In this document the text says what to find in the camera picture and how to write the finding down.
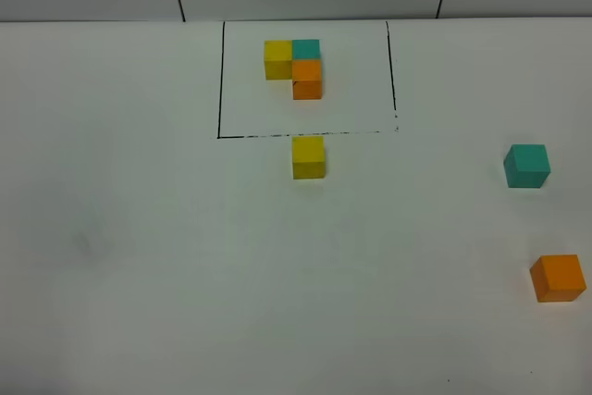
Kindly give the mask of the orange template cube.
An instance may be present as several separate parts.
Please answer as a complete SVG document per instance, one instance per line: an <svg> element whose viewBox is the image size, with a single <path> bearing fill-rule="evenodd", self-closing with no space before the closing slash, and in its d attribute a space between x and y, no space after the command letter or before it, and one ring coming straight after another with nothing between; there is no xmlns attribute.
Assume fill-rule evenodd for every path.
<svg viewBox="0 0 592 395"><path fill-rule="evenodd" d="M322 63L320 59L292 61L292 98L320 100L323 94Z"/></svg>

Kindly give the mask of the yellow template cube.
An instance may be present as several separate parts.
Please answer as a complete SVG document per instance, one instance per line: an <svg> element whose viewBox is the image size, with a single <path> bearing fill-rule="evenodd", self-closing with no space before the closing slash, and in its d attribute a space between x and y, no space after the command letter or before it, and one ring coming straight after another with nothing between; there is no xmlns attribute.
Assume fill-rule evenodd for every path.
<svg viewBox="0 0 592 395"><path fill-rule="evenodd" d="M292 78L292 40L265 41L264 65L266 80Z"/></svg>

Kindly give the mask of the teal template cube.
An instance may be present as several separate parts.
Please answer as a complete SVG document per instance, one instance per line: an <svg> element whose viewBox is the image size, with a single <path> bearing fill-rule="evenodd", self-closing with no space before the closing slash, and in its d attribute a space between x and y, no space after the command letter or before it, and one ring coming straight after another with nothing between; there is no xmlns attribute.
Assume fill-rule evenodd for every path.
<svg viewBox="0 0 592 395"><path fill-rule="evenodd" d="M321 58L320 41L318 39L292 40L293 60L315 60Z"/></svg>

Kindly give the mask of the loose orange cube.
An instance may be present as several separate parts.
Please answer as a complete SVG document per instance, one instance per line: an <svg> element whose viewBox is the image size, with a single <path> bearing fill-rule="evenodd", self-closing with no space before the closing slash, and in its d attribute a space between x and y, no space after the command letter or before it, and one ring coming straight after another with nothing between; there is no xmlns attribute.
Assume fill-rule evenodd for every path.
<svg viewBox="0 0 592 395"><path fill-rule="evenodd" d="M530 276L538 302L572 302L587 288L576 254L541 255Z"/></svg>

